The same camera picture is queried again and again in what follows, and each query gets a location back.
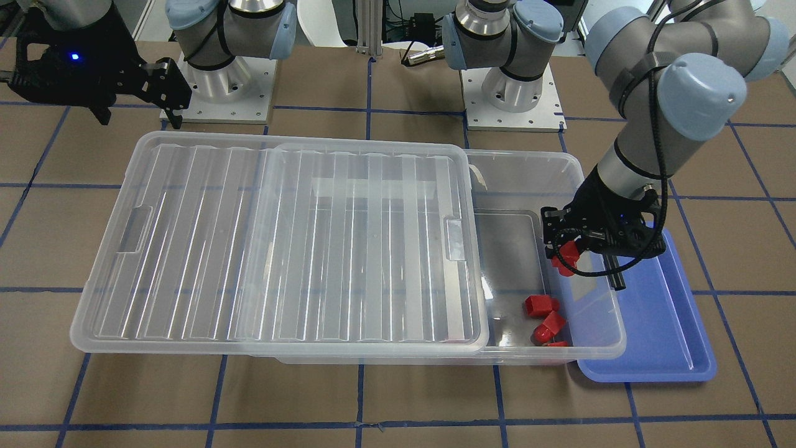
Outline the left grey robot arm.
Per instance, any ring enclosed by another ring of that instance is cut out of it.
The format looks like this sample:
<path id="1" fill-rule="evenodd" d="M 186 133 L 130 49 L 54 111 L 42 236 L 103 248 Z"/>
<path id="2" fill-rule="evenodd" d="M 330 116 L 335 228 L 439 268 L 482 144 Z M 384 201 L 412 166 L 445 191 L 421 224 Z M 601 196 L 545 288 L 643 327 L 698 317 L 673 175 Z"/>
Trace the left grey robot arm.
<path id="1" fill-rule="evenodd" d="M 585 54 L 626 120 L 566 206 L 540 212 L 545 253 L 561 276 L 617 277 L 665 252 L 668 180 L 720 133 L 747 83 L 784 62 L 790 31 L 748 1 L 669 1 L 655 23 L 634 7 L 606 12 Z M 537 105 L 563 17 L 544 1 L 461 1 L 442 20 L 452 69 L 488 70 L 486 101 Z"/>

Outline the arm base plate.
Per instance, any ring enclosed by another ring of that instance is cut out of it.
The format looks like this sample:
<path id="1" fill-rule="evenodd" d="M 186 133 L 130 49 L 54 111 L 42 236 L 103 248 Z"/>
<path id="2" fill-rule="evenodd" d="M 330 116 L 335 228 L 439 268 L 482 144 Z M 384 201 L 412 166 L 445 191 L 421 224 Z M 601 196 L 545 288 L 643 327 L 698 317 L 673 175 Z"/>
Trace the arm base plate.
<path id="1" fill-rule="evenodd" d="M 549 65 L 531 82 L 511 79 L 500 68 L 466 69 L 460 76 L 469 130 L 555 133 L 568 128 Z"/>
<path id="2" fill-rule="evenodd" d="M 185 124 L 267 124 L 275 60 L 236 57 L 224 68 L 203 71 L 188 65 L 180 54 L 177 67 L 192 91 L 187 110 L 176 112 Z"/>

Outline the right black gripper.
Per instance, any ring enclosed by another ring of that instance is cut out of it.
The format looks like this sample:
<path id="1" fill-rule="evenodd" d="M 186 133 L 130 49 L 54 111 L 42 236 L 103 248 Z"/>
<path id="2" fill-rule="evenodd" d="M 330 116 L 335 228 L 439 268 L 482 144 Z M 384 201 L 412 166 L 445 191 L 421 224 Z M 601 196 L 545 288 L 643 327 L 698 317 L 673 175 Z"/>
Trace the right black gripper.
<path id="1" fill-rule="evenodd" d="M 116 6 L 26 6 L 14 93 L 34 103 L 86 107 L 103 126 L 117 94 L 131 95 L 161 108 L 180 129 L 192 88 L 176 60 L 142 59 Z"/>

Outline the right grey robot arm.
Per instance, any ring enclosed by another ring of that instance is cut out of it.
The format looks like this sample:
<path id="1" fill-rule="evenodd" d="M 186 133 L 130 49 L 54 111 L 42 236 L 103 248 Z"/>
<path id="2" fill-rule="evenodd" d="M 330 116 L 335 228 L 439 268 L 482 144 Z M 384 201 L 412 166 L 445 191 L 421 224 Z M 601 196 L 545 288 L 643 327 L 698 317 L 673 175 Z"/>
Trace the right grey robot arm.
<path id="1" fill-rule="evenodd" d="M 112 1 L 20 1 L 16 60 L 2 82 L 37 104 L 76 106 L 109 123 L 119 95 L 156 105 L 174 128 L 193 96 L 222 99 L 248 88 L 245 57 L 283 60 L 295 45 L 296 3 L 168 1 L 165 15 L 188 66 L 147 62 Z"/>

